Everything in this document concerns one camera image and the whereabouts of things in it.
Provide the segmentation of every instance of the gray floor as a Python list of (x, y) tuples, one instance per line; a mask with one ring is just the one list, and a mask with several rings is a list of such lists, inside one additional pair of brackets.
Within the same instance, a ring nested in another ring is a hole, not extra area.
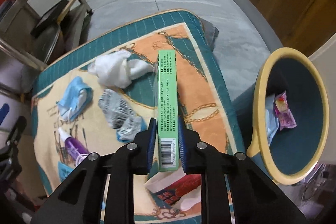
[(129, 21), (174, 8), (184, 8), (219, 30), (214, 55), (231, 100), (255, 82), (269, 56), (263, 39), (233, 0), (87, 0), (94, 14), (88, 41)]

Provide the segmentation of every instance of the gray cloth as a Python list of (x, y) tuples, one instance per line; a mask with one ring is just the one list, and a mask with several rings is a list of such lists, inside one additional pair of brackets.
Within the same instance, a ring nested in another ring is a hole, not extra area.
[(211, 51), (213, 51), (215, 47), (215, 41), (218, 37), (219, 31), (218, 29), (212, 25), (209, 21), (206, 21), (203, 18), (199, 18), (203, 25), (205, 40), (210, 47)]

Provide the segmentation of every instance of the candy wrapper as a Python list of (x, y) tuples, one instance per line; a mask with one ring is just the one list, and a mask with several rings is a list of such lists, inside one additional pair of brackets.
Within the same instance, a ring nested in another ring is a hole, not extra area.
[(286, 91), (275, 97), (274, 112), (279, 119), (280, 131), (283, 128), (294, 128), (296, 122), (287, 103)]

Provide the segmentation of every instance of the white plastic bag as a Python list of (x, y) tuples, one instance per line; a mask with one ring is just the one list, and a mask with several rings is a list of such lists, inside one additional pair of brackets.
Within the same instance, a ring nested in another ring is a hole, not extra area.
[(153, 71), (153, 66), (139, 59), (127, 61), (131, 53), (120, 50), (102, 55), (88, 66), (88, 73), (98, 76), (98, 83), (104, 86), (116, 86), (124, 89), (132, 80)]

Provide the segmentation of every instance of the white cap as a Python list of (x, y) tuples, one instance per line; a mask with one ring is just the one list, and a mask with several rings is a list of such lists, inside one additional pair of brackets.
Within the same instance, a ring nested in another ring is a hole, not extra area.
[(65, 142), (67, 138), (71, 137), (70, 134), (61, 127), (58, 128), (58, 133), (63, 142)]

